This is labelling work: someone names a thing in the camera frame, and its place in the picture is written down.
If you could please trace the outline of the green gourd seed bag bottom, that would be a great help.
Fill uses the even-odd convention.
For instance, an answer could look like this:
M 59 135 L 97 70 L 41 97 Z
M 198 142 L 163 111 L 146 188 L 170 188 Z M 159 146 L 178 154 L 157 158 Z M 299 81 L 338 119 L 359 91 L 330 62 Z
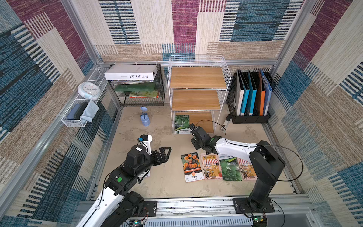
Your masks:
M 190 134 L 191 130 L 189 115 L 176 115 L 174 118 L 174 134 Z

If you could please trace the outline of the green gourd seed bag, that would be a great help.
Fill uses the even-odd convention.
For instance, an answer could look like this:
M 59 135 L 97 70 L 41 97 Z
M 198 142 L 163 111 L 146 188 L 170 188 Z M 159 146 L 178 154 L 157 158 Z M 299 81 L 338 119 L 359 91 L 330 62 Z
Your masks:
M 174 118 L 174 134 L 190 134 L 191 130 L 189 115 L 176 115 Z
M 219 154 L 218 157 L 224 181 L 240 182 L 243 180 L 237 157 L 224 154 Z

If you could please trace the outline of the orange marigold seed bag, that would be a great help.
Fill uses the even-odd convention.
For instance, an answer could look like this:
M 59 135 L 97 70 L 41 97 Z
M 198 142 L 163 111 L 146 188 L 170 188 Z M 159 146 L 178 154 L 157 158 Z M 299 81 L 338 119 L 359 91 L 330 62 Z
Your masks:
M 181 155 L 183 172 L 187 183 L 204 180 L 203 171 L 197 152 Z

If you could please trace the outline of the green gourd seed bag top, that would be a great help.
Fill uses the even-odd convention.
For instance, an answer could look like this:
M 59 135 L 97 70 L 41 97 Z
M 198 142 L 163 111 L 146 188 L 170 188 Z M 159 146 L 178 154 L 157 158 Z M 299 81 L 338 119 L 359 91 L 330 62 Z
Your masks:
M 218 157 L 224 181 L 240 182 L 243 180 L 237 157 L 224 154 L 219 154 Z

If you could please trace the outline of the pink flower seed bag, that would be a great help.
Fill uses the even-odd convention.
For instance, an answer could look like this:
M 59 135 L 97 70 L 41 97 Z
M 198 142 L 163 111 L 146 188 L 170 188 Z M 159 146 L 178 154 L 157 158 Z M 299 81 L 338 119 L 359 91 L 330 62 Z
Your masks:
M 144 173 L 140 174 L 140 175 L 139 175 L 139 178 L 143 178 L 144 176 L 145 176 L 145 177 L 150 177 L 150 170 L 145 171 Z

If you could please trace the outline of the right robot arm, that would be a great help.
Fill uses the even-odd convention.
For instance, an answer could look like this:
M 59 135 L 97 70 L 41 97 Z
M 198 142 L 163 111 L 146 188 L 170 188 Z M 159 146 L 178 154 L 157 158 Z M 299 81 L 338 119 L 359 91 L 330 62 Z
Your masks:
M 256 214 L 273 213 L 273 202 L 269 197 L 285 168 L 285 161 L 267 141 L 242 143 L 229 141 L 221 136 L 211 137 L 200 127 L 189 126 L 193 135 L 192 144 L 195 149 L 202 148 L 207 154 L 219 155 L 223 176 L 233 176 L 234 168 L 227 163 L 227 158 L 236 159 L 238 173 L 242 179 L 251 180 L 255 185 L 248 198 L 234 199 L 236 213 Z

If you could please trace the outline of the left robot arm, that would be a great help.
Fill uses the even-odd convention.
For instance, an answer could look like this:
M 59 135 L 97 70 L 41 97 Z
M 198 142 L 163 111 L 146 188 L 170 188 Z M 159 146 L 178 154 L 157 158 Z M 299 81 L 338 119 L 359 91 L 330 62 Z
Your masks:
M 101 194 L 77 226 L 120 227 L 127 219 L 141 214 L 144 198 L 130 189 L 142 181 L 139 175 L 166 163 L 171 151 L 170 147 L 161 147 L 148 154 L 143 145 L 131 147 L 126 160 L 108 175 Z

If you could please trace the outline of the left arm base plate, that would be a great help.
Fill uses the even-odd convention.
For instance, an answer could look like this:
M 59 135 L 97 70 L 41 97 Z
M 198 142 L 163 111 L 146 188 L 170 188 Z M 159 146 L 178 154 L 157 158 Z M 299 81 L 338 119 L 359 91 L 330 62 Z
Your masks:
M 146 200 L 139 205 L 135 205 L 130 201 L 122 201 L 118 204 L 115 212 L 119 217 L 155 217 L 157 213 L 157 201 Z

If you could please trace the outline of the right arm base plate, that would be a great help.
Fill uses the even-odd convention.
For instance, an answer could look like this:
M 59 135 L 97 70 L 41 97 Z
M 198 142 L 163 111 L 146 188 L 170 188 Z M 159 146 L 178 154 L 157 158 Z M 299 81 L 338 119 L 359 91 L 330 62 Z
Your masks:
M 237 214 L 274 213 L 275 209 L 270 198 L 262 203 L 247 197 L 233 198 L 233 205 Z

